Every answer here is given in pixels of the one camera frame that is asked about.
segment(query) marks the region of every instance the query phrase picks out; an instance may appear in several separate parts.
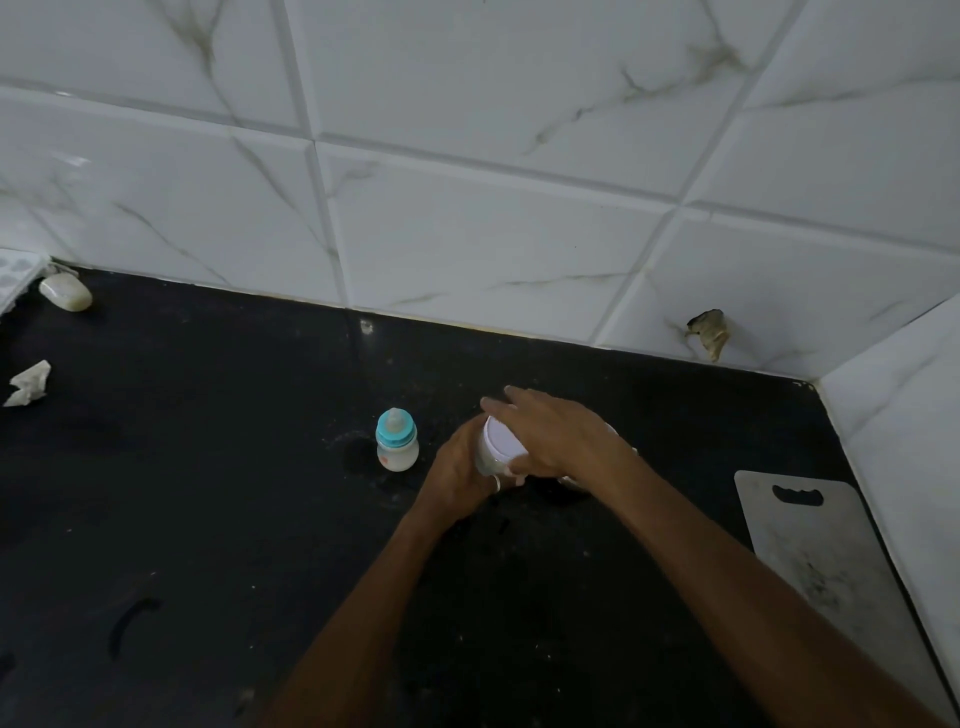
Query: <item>tile wall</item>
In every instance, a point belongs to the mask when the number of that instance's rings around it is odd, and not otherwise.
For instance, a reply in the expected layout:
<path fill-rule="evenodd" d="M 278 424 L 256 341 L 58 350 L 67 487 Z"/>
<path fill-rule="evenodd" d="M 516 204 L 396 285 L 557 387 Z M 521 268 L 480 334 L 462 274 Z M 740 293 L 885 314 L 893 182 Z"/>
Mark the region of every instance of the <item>tile wall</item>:
<path fill-rule="evenodd" d="M 960 296 L 825 376 L 821 391 L 960 694 Z"/>
<path fill-rule="evenodd" d="M 0 246 L 817 378 L 960 291 L 954 0 L 6 0 Z"/>

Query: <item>crumpled paper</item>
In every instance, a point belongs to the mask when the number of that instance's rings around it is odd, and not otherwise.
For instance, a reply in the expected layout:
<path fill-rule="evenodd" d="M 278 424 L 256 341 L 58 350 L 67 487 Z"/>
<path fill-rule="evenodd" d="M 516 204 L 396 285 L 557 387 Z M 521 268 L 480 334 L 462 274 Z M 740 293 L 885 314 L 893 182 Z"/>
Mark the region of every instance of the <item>crumpled paper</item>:
<path fill-rule="evenodd" d="M 46 359 L 38 361 L 30 369 L 25 369 L 20 374 L 10 380 L 10 384 L 16 387 L 16 392 L 11 394 L 5 407 L 22 407 L 30 404 L 34 400 L 39 400 L 47 392 L 47 376 L 50 374 L 50 362 Z"/>

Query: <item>hand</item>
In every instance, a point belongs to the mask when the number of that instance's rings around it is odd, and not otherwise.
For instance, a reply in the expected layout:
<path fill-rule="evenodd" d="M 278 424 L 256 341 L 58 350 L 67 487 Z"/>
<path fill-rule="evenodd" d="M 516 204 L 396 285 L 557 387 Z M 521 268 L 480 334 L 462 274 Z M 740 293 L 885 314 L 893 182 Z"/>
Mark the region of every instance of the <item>hand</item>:
<path fill-rule="evenodd" d="M 505 387 L 504 392 L 513 404 L 484 397 L 480 406 L 509 427 L 530 453 L 510 463 L 513 474 L 570 475 L 590 488 L 590 477 L 602 465 L 636 460 L 633 449 L 579 402 L 533 389 Z"/>
<path fill-rule="evenodd" d="M 442 533 L 475 511 L 493 493 L 496 478 L 481 475 L 474 465 L 477 440 L 487 415 L 477 415 L 460 425 L 438 450 L 430 472 L 410 513 Z M 512 485 L 500 478 L 501 486 Z"/>

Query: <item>cutting board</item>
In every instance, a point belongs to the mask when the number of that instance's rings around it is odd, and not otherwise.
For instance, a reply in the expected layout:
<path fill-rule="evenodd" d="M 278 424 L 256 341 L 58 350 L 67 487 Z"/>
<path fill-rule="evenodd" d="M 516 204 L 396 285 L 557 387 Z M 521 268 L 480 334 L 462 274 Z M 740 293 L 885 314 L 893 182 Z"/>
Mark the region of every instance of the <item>cutting board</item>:
<path fill-rule="evenodd" d="M 958 725 L 856 490 L 838 480 L 751 471 L 733 479 L 760 561 L 937 716 Z"/>

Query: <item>cutting board handle hole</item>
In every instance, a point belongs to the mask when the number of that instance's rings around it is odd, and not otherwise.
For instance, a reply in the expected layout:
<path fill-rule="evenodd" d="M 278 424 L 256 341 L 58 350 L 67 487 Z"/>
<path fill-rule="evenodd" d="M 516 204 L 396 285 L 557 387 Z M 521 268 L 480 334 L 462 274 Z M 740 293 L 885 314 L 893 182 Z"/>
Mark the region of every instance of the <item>cutting board handle hole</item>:
<path fill-rule="evenodd" d="M 814 488 L 812 491 L 792 491 L 789 488 L 773 487 L 774 495 L 784 503 L 791 505 L 823 505 L 824 494 Z"/>

